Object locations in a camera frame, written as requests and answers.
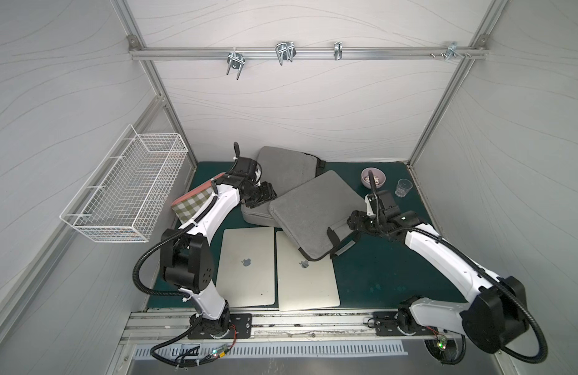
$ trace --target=wire basket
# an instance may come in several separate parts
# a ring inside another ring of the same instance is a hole
[[[132,128],[133,133],[119,138],[110,154],[117,145],[121,148],[121,142],[128,145],[120,155],[102,161],[60,215],[96,243],[148,242],[187,157],[180,134],[139,134]],[[107,172],[92,185],[100,170]]]

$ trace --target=green checkered fabric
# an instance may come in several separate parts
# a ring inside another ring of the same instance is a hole
[[[180,222],[185,224],[189,221],[189,219],[199,211],[206,200],[208,200],[212,192],[212,188],[209,187],[173,206],[173,210],[177,214],[177,217],[179,217]]]

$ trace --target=metal bracket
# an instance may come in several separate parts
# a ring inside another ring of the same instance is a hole
[[[241,71],[243,70],[243,66],[245,65],[245,59],[243,58],[243,55],[237,52],[231,52],[228,54],[227,63],[227,75],[231,71],[231,68],[239,69],[237,72],[237,79],[239,79]]]
[[[474,43],[473,47],[476,49],[487,49],[487,41],[489,40],[489,34],[479,35],[479,39]]]
[[[252,314],[231,314],[231,324],[235,325],[237,330],[237,338],[249,338],[251,336],[251,326],[252,326]],[[211,338],[211,336],[204,331],[204,326],[199,325],[187,336],[190,340],[204,340],[205,338]],[[222,337],[223,338],[233,338],[233,332],[228,331]]]
[[[135,35],[127,35],[127,40],[129,41],[129,51],[139,51],[141,49],[139,38]]]
[[[335,60],[341,60],[343,58],[343,42],[337,41],[335,42]]]
[[[293,44],[292,41],[280,42],[275,46],[275,52],[277,53],[277,58],[281,65],[283,65],[283,60],[293,62],[293,56],[297,53],[295,51],[295,44]]]
[[[372,313],[372,319],[368,319],[368,327],[374,328],[377,336],[413,336],[428,335],[430,331],[425,327],[420,327],[411,334],[404,333],[400,328],[397,320],[396,312],[377,311]]]
[[[457,44],[456,42],[452,42],[452,43],[449,45],[449,47],[447,47],[447,50],[446,50],[445,52],[443,52],[440,56],[443,57],[443,60],[445,60],[445,61],[448,61],[448,60],[450,60],[451,58],[454,58],[454,57],[455,57],[455,58],[461,58],[461,59],[465,59],[465,58],[471,57],[471,55],[470,55],[469,53],[466,53],[466,54],[464,54],[464,55],[461,54],[461,53],[458,53],[458,52],[456,51],[457,48],[458,48],[458,44]],[[431,56],[432,56],[434,59],[437,58],[437,56],[436,56],[434,53],[432,53]]]

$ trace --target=glass cup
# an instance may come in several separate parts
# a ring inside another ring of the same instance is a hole
[[[409,179],[402,178],[398,181],[398,186],[395,189],[395,195],[400,198],[405,197],[408,191],[412,189],[412,182]]]

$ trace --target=gray laptop sleeve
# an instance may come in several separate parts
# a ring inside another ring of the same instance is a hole
[[[270,202],[271,216],[310,261],[334,254],[357,233],[347,226],[364,199],[330,170]]]
[[[262,167],[260,180],[272,184],[278,197],[315,178],[324,168],[324,161],[315,156],[269,146],[262,147],[257,161]],[[269,205],[270,202],[254,208],[241,205],[243,219],[251,224],[278,228],[277,221],[270,215]]]

